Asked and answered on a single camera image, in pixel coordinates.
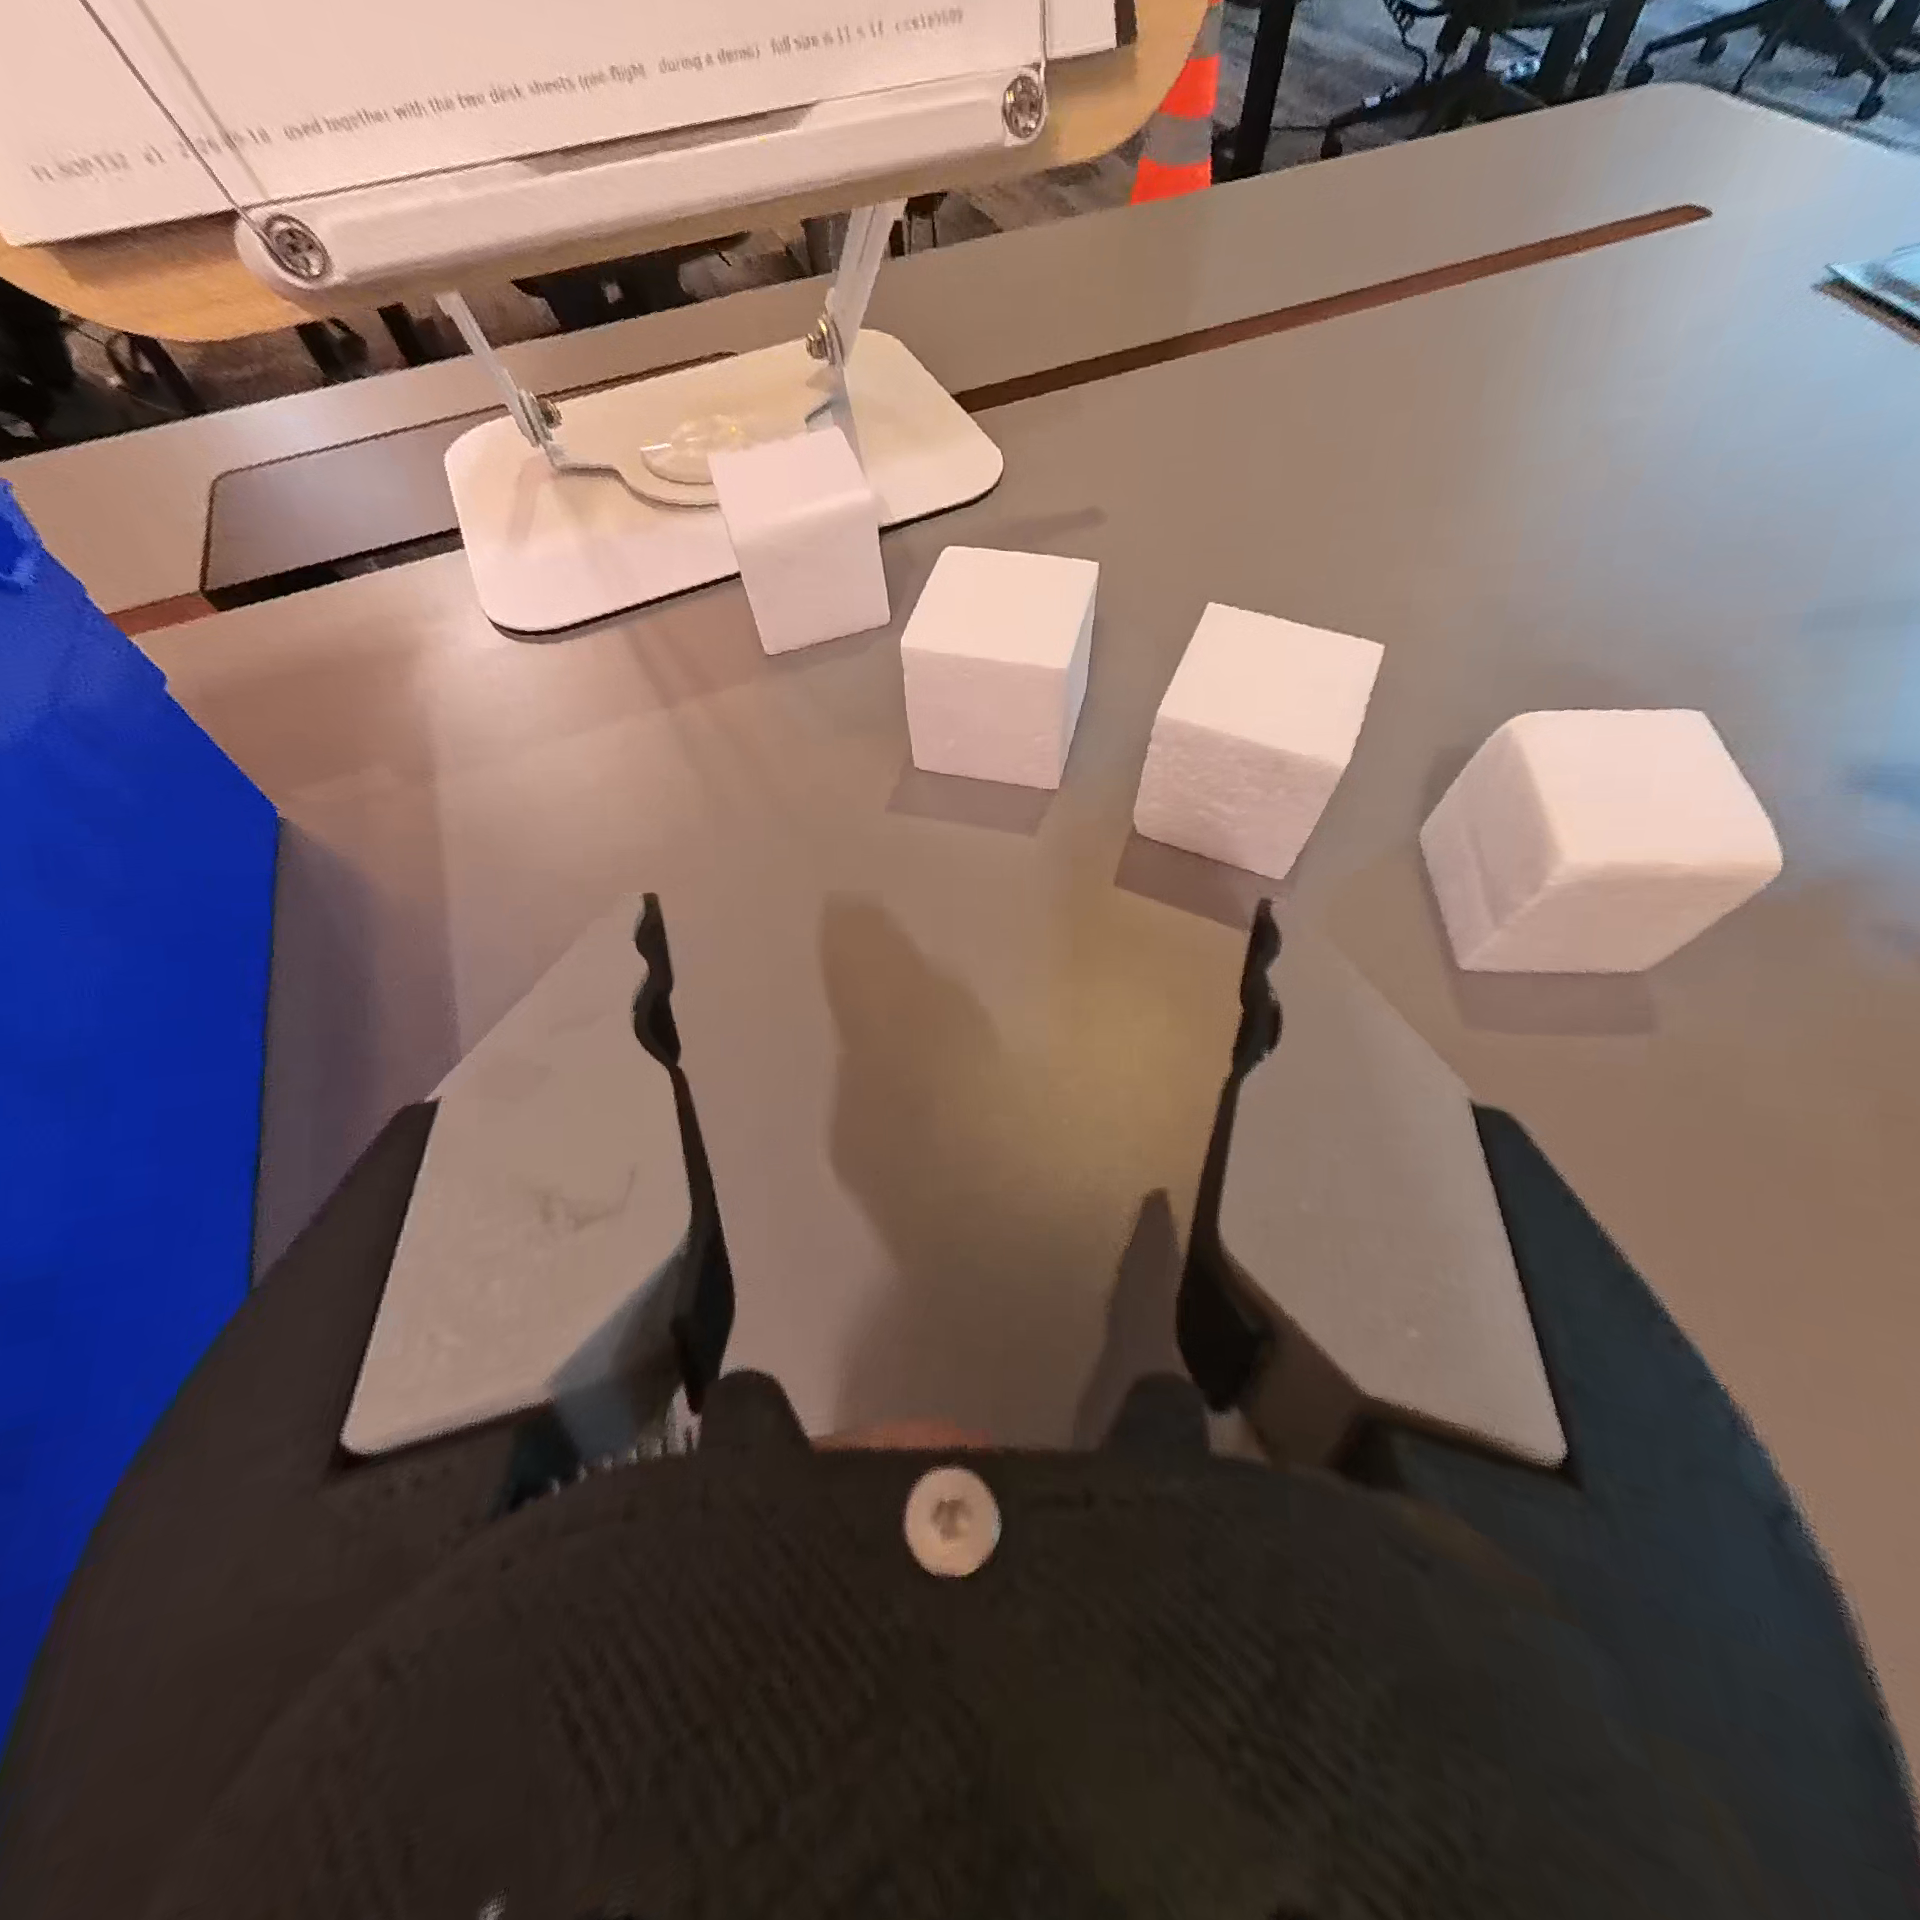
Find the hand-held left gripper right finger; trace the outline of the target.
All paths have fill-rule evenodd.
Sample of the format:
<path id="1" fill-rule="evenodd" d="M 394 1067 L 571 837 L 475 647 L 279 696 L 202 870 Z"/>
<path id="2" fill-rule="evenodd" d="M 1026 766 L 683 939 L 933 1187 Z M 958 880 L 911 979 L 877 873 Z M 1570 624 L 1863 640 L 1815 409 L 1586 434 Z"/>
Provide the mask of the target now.
<path id="1" fill-rule="evenodd" d="M 1379 1427 L 1566 1466 L 1510 1241 L 1466 1085 L 1261 897 L 1174 1303 L 1204 1406 L 1286 1467 Z"/>

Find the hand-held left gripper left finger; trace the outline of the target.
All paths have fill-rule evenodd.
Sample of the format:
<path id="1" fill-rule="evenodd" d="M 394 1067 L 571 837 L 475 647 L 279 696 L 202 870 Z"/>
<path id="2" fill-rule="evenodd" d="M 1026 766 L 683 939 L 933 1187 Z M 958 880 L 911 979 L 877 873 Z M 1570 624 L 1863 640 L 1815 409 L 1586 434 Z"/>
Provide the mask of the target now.
<path id="1" fill-rule="evenodd" d="M 443 1078 L 348 1455 L 548 1413 L 610 1457 L 703 1408 L 735 1295 L 671 991 L 663 905 L 637 897 Z"/>

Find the white hard foam cube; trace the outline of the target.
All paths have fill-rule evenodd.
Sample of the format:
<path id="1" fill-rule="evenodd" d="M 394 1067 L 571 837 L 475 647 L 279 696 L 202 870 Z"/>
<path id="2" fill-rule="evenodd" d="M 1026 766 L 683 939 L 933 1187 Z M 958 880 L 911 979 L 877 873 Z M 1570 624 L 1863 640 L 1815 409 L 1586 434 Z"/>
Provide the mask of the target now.
<path id="1" fill-rule="evenodd" d="M 1100 567 L 951 544 L 901 635 L 915 768 L 1056 792 L 1087 694 Z"/>
<path id="2" fill-rule="evenodd" d="M 1206 605 L 1158 703 L 1133 831 L 1284 880 L 1347 776 L 1384 649 Z"/>
<path id="3" fill-rule="evenodd" d="M 716 454 L 710 488 L 764 654 L 892 623 L 879 501 L 837 423 Z"/>
<path id="4" fill-rule="evenodd" d="M 1765 893 L 1780 837 L 1707 713 L 1522 712 L 1420 831 L 1466 973 L 1655 970 Z"/>

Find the large blue plastic bin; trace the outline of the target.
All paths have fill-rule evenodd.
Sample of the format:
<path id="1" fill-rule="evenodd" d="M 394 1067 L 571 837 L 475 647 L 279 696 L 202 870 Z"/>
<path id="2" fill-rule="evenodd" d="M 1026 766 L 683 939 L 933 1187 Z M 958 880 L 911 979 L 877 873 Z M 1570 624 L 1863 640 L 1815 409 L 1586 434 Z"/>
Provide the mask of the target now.
<path id="1" fill-rule="evenodd" d="M 2 1728 L 248 1283 L 280 818 L 2 488 Z"/>

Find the white wooden document stand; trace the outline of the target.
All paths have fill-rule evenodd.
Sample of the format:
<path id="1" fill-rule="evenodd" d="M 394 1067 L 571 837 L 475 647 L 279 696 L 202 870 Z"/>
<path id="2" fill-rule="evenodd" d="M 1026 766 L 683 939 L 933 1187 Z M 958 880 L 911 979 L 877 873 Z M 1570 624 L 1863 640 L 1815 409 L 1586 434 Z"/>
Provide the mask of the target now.
<path id="1" fill-rule="evenodd" d="M 893 337 L 860 339 L 893 226 L 915 197 L 1117 149 L 1160 107 L 1204 9 L 1119 6 L 1119 49 L 1007 81 L 893 88 L 53 246 L 5 238 L 5 275 L 79 318 L 182 343 L 434 298 L 504 405 L 445 454 L 477 605 L 504 633 L 565 633 L 735 576 L 710 485 L 719 450 L 839 426 L 879 527 L 992 493 L 1002 456 L 958 400 Z M 463 303 L 483 281 L 839 210 L 844 259 L 799 341 L 616 376 L 574 400 L 509 374 Z"/>

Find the orange traffic cone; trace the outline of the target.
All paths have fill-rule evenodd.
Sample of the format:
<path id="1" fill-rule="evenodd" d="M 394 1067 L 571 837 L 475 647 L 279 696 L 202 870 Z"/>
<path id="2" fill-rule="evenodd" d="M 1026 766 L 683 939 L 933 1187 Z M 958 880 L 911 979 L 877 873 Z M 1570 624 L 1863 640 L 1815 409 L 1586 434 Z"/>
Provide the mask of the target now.
<path id="1" fill-rule="evenodd" d="M 1213 184 L 1221 6 L 1206 2 L 1188 58 L 1143 129 L 1128 203 L 1202 194 Z"/>

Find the white printed paper sheet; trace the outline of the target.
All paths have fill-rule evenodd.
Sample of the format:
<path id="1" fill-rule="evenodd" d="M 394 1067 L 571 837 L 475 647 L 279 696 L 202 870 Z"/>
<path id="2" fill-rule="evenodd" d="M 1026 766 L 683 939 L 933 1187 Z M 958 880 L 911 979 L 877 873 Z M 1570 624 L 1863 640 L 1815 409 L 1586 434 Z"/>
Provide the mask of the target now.
<path id="1" fill-rule="evenodd" d="M 5 238 L 1007 81 L 1126 38 L 1119 6 L 5 2 Z"/>

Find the black office chair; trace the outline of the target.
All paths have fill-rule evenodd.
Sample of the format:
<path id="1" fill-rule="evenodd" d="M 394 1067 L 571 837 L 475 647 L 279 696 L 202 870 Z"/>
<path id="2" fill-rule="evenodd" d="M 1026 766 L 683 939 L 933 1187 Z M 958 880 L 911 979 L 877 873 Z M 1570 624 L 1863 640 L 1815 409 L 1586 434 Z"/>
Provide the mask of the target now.
<path id="1" fill-rule="evenodd" d="M 1566 97 L 1584 42 L 1607 2 L 1444 2 L 1427 11 L 1442 22 L 1431 64 L 1404 88 L 1391 88 L 1357 107 L 1336 112 L 1322 137 L 1319 159 L 1343 153 L 1352 129 L 1411 122 L 1413 137 L 1428 137 L 1467 125 L 1492 125 Z M 1510 81 L 1495 72 L 1501 39 L 1524 32 L 1548 35 L 1542 67 L 1534 81 Z"/>
<path id="2" fill-rule="evenodd" d="M 1621 90 L 1698 81 L 1844 129 L 1915 118 L 1915 6 L 1647 6 Z"/>

